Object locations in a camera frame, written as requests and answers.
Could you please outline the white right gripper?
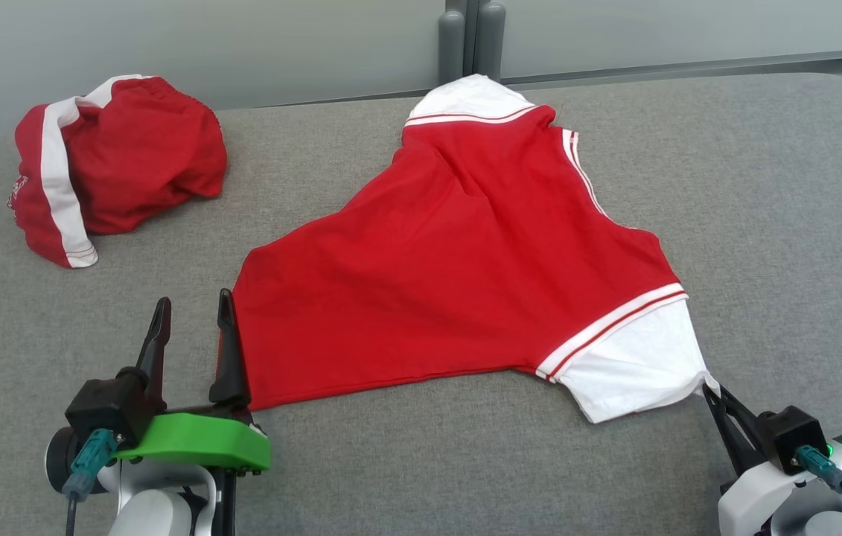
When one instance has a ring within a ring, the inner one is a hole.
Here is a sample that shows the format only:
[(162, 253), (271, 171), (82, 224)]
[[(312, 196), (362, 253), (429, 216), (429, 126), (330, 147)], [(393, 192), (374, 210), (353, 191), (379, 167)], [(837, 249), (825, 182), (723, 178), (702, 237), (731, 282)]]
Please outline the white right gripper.
[(787, 475), (755, 449), (763, 444), (756, 415), (726, 387), (702, 386), (721, 441), (738, 476), (721, 489), (718, 530), (721, 535), (805, 535), (811, 515), (802, 505), (787, 505), (814, 475)]

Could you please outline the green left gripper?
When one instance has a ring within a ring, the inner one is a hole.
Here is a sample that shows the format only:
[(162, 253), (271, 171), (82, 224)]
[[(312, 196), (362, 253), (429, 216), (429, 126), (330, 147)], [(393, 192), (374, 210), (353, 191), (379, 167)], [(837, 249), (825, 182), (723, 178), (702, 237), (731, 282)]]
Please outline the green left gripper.
[[(156, 303), (141, 347), (137, 367), (145, 374), (144, 393), (153, 403), (163, 400), (165, 347), (171, 339), (172, 303), (162, 296)], [(217, 302), (217, 365), (208, 399), (213, 405), (162, 412), (149, 421), (142, 439), (131, 447), (124, 442), (118, 460), (155, 460), (166, 464), (223, 468), (237, 473), (260, 473), (272, 465), (272, 445), (255, 424), (248, 405), (249, 383), (243, 342), (230, 289), (220, 289)]]

